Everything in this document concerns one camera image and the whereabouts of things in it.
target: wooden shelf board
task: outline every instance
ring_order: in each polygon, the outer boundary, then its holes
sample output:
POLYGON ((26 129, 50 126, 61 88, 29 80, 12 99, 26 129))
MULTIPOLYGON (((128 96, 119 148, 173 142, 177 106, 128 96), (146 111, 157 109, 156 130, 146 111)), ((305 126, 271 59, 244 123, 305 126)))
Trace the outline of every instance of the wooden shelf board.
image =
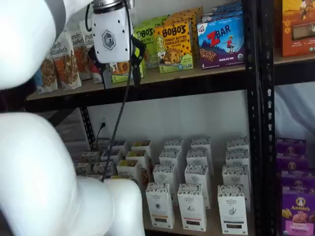
MULTIPOLYGON (((185 78, 193 78, 199 76, 207 76, 213 74, 220 74, 220 73, 228 73, 234 71, 245 70, 244 65, 237 65, 237 66, 230 66, 230 67, 223 67, 217 69, 209 69, 209 70, 202 70, 201 68, 194 68, 192 70, 185 70, 185 71, 178 71, 178 72, 171 72, 171 73, 163 73, 160 74, 159 69, 151 69, 147 70, 147 74, 144 78, 141 79, 141 84, 149 84, 149 83, 157 83, 169 80, 176 80, 176 79, 185 79, 185 78)), ((126 82, 116 83, 112 85, 112 88, 121 88, 127 85, 126 82)), ((86 92, 93 92, 103 90, 102 84, 94 84, 93 80, 82 81, 82 86, 75 89, 75 90, 56 90, 51 93, 45 94, 38 94, 37 91, 30 94, 27 97, 27 101, 42 99, 42 98, 50 98, 56 96, 65 96, 65 95, 72 95, 78 93, 86 93, 86 92)))

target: metal shelf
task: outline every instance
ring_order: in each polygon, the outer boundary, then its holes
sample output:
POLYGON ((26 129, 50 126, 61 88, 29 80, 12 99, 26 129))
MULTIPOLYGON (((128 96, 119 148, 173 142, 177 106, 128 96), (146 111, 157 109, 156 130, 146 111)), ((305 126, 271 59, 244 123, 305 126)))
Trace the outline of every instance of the metal shelf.
MULTIPOLYGON (((193 70, 160 74, 158 69, 148 70, 139 88, 130 87, 127 101, 141 101, 166 97, 177 97, 212 92, 249 89, 245 66, 232 66, 220 69, 193 70)), ((25 108, 30 112, 87 107, 123 101, 126 83, 114 84, 104 90, 102 84, 92 80, 71 91, 57 90, 47 94, 29 95, 25 108)))

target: cartoon character illustration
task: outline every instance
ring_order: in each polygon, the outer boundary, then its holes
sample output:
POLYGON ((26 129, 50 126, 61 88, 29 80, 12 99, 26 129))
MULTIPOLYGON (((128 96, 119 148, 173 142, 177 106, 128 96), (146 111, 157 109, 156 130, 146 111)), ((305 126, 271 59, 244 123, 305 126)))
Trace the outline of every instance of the cartoon character illustration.
POLYGON ((301 20, 311 17, 311 8, 314 0, 302 0, 300 11, 302 10, 301 20))
POLYGON ((162 59, 165 56, 165 47, 163 37, 161 35, 157 36, 157 56, 162 59))
POLYGON ((298 211, 292 218, 294 223, 303 223, 306 222, 308 215, 305 212, 298 211))
POLYGON ((233 36, 230 35, 228 38, 228 41, 226 41, 225 43, 227 44, 226 47, 230 49, 229 53, 233 53, 233 49, 234 49, 234 43, 232 42, 233 36))

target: orange snack box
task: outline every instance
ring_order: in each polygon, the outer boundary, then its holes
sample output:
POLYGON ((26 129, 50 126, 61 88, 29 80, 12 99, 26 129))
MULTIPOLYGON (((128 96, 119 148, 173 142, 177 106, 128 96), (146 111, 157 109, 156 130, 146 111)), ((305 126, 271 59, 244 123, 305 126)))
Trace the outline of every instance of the orange snack box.
POLYGON ((315 52, 315 8, 312 0, 283 0, 282 55, 315 52))

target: green snack box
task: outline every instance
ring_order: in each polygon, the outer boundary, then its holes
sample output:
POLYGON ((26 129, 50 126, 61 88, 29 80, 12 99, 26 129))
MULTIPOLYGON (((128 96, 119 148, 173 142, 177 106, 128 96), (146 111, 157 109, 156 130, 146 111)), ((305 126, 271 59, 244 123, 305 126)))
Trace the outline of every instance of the green snack box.
POLYGON ((162 25, 168 16, 156 17, 142 22, 134 28, 134 34, 147 45, 144 54, 145 66, 147 69, 158 67, 157 47, 154 44, 154 28, 162 25))
MULTIPOLYGON (((139 56, 139 49, 136 48, 135 55, 139 56)), ((129 61, 125 62, 116 62, 116 63, 110 63, 111 72, 112 72, 112 83, 120 83, 125 82, 128 80, 128 73, 129 73, 129 61)), ((140 75, 141 78, 143 78, 146 74, 146 66, 144 63, 144 59, 142 59, 140 65, 140 75)))

